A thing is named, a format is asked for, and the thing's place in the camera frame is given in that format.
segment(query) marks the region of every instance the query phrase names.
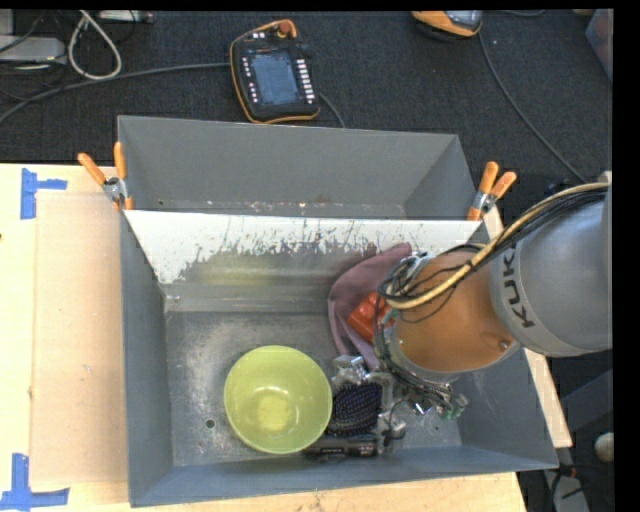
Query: kuka logo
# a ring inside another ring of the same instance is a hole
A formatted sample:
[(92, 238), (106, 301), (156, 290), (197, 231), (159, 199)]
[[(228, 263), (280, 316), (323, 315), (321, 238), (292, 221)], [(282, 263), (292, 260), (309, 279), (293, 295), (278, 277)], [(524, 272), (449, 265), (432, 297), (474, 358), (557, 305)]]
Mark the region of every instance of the kuka logo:
[(520, 319), (520, 321), (522, 322), (522, 327), (532, 327), (535, 325), (535, 323), (527, 318), (527, 310), (522, 304), (520, 304), (520, 291), (518, 290), (518, 285), (516, 284), (514, 279), (508, 279), (515, 274), (515, 270), (513, 270), (512, 267), (515, 257), (516, 251), (514, 248), (511, 249), (511, 257), (508, 257), (508, 255), (505, 254), (505, 256), (502, 258), (502, 262), (504, 263), (504, 271), (502, 272), (502, 277), (505, 278), (503, 285), (505, 288), (511, 288), (513, 290), (513, 297), (509, 299), (509, 304), (514, 306), (511, 308), (513, 314)]

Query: cable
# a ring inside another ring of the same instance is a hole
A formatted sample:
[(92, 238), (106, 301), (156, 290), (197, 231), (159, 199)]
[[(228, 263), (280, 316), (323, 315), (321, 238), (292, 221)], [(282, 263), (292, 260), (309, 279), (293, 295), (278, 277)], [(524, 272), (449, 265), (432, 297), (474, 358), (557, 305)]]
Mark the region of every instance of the cable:
[(336, 109), (336, 107), (333, 106), (333, 103), (331, 103), (329, 101), (329, 98), (327, 98), (324, 94), (320, 93), (318, 94), (318, 96), (320, 96), (320, 98), (322, 99), (322, 101), (324, 101), (327, 106), (331, 109), (331, 111), (333, 112), (333, 114), (338, 118), (338, 122), (340, 123), (340, 126), (342, 128), (346, 128), (347, 125), (344, 122), (344, 119), (342, 119), (342, 116), (340, 115), (340, 113), (338, 112), (338, 110)]
[(229, 63), (228, 62), (215, 62), (215, 63), (210, 63), (210, 64), (186, 64), (186, 65), (183, 65), (183, 66), (147, 69), (147, 70), (144, 70), (144, 71), (133, 71), (131, 73), (124, 73), (124, 74), (119, 74), (119, 75), (112, 76), (112, 77), (109, 77), (109, 78), (103, 78), (102, 80), (99, 80), (99, 81), (86, 80), (86, 81), (83, 81), (83, 82), (77, 82), (77, 83), (73, 83), (73, 84), (70, 84), (70, 85), (63, 85), (61, 87), (57, 87), (57, 88), (52, 89), (50, 91), (44, 91), (44, 92), (41, 92), (39, 94), (35, 94), (35, 95), (31, 96), (30, 98), (27, 98), (26, 100), (22, 101), (21, 103), (18, 103), (15, 107), (11, 108), (10, 110), (8, 110), (4, 114), (2, 114), (2, 116), (0, 116), (0, 126), (9, 117), (11, 117), (13, 114), (15, 114), (19, 110), (23, 109), (24, 107), (26, 107), (27, 105), (29, 105), (31, 103), (35, 103), (37, 101), (44, 100), (44, 99), (49, 98), (51, 96), (55, 96), (56, 94), (59, 94), (61, 92), (71, 91), (71, 90), (79, 89), (81, 87), (86, 87), (86, 86), (89, 86), (89, 85), (98, 85), (98, 84), (102, 84), (102, 83), (106, 83), (106, 82), (111, 82), (113, 80), (120, 80), (120, 79), (125, 79), (125, 78), (137, 78), (137, 77), (141, 77), (141, 76), (157, 75), (157, 74), (161, 74), (161, 73), (171, 73), (171, 72), (174, 72), (174, 71), (189, 71), (189, 70), (195, 70), (195, 69), (227, 68), (227, 67), (229, 67)]
[[(97, 21), (95, 21), (87, 11), (80, 9), (80, 13), (82, 14), (83, 18), (80, 21), (80, 23), (76, 26), (76, 28), (73, 31), (73, 34), (71, 34), (71, 39), (69, 40), (69, 45), (67, 46), (67, 53), (69, 55), (69, 63), (71, 64), (71, 66), (73, 67), (73, 69), (75, 69), (80, 75), (82, 75), (84, 78), (88, 78), (90, 80), (105, 80), (108, 78), (113, 78), (115, 76), (117, 76), (120, 71), (122, 70), (122, 58), (120, 57), (120, 52), (118, 51), (118, 48), (116, 47), (116, 45), (114, 44), (114, 42), (111, 40), (111, 38), (107, 35), (107, 33), (102, 29), (102, 27), (98, 24)], [(100, 34), (102, 36), (102, 38), (105, 40), (105, 42), (107, 43), (107, 45), (109, 46), (109, 48), (111, 48), (111, 51), (113, 52), (113, 55), (116, 58), (116, 65), (115, 65), (115, 69), (107, 74), (107, 75), (93, 75), (91, 73), (86, 72), (84, 69), (82, 69), (78, 63), (76, 62), (76, 59), (73, 55), (73, 50), (76, 46), (76, 43), (78, 42), (78, 36), (80, 35), (80, 32), (83, 30), (87, 30), (89, 28), (89, 25), (92, 25), (93, 28), (96, 29), (96, 31), (98, 32), (98, 34)]]
[(507, 100), (509, 100), (509, 103), (511, 103), (511, 106), (515, 109), (515, 111), (520, 116), (520, 118), (526, 123), (526, 125), (531, 129), (531, 131), (533, 131), (533, 133), (536, 134), (536, 136), (542, 141), (542, 143), (545, 146), (547, 146), (547, 148), (567, 167), (567, 169), (569, 169), (569, 171), (571, 171), (583, 183), (588, 183), (588, 180), (584, 176), (582, 176), (582, 174), (580, 174), (576, 169), (574, 169), (574, 167), (562, 157), (562, 155), (537, 130), (537, 128), (533, 125), (533, 123), (529, 121), (529, 119), (524, 114), (524, 112), (520, 110), (515, 100), (511, 97), (511, 95), (509, 94), (509, 91), (507, 91), (507, 88), (502, 83), (502, 80), (500, 80), (500, 77), (498, 76), (498, 73), (494, 68), (493, 63), (491, 62), (491, 59), (489, 58), (489, 53), (487, 51), (486, 45), (484, 43), (484, 39), (480, 32), (478, 33), (478, 41), (480, 41), (480, 47), (482, 48), (482, 53), (484, 54), (484, 58), (487, 61), (487, 65), (489, 66), (489, 69), (491, 70), (493, 77), (495, 78), (496, 82), (498, 82), (500, 89), (502, 89), (502, 92), (506, 96)]
[(443, 283), (426, 292), (413, 296), (408, 295), (402, 288), (394, 289), (393, 284), (397, 281), (395, 276), (387, 276), (378, 287), (378, 294), (387, 301), (387, 304), (398, 310), (412, 309), (432, 301), (456, 286), (480, 266), (487, 264), (500, 254), (502, 250), (513, 246), (533, 230), (557, 218), (560, 213), (569, 208), (577, 208), (602, 200), (608, 187), (608, 183), (589, 183), (563, 190), (544, 199), (529, 208), (519, 219), (487, 243), (476, 255), (470, 258), (460, 270), (456, 271)]
[(538, 16), (542, 16), (546, 9), (538, 9), (537, 11), (507, 11), (504, 9), (499, 9), (500, 12), (506, 12), (507, 14), (513, 14), (514, 16), (523, 16), (525, 18), (536, 18)]

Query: gray bin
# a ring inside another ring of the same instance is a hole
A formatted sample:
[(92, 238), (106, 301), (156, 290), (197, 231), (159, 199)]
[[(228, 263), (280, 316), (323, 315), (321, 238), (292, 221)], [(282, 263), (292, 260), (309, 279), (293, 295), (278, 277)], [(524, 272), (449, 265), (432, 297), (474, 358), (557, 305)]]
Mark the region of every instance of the gray bin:
[[(372, 459), (259, 454), (224, 416), (226, 372), (262, 344), (296, 347), (332, 375), (326, 300), (350, 266), (397, 240), (429, 245), (436, 231), (451, 235), (433, 252), (472, 232), (487, 239), (464, 222), (475, 191), (457, 136), (123, 116), (118, 138), (136, 207), (120, 220), (133, 506), (557, 466), (521, 352), (455, 382), (470, 401), (458, 420), (399, 408), (406, 438)], [(215, 225), (238, 219), (229, 250), (207, 253), (208, 240), (229, 233)], [(283, 220), (305, 224), (295, 250), (291, 234), (234, 250)], [(195, 222), (203, 228), (190, 231)], [(339, 231), (345, 223), (380, 236), (354, 238)], [(163, 274), (185, 254), (190, 264)]]

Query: cloth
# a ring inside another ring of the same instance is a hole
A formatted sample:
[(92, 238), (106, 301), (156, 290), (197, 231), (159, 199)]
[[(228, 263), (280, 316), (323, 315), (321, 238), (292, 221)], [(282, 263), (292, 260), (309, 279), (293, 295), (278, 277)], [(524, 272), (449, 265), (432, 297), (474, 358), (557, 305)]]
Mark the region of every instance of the cloth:
[(329, 292), (329, 325), (338, 352), (342, 355), (360, 354), (369, 371), (377, 369), (380, 361), (373, 352), (373, 346), (347, 323), (347, 317), (411, 252), (409, 244), (400, 244), (371, 256), (342, 274)]

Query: green bowl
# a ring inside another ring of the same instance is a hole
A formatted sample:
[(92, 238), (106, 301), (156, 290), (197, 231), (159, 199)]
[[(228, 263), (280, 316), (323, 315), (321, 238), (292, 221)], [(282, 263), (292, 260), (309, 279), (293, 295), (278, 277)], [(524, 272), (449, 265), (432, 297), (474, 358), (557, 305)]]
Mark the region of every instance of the green bowl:
[(265, 453), (304, 450), (324, 433), (333, 407), (329, 381), (299, 350), (267, 345), (231, 368), (224, 407), (234, 432)]

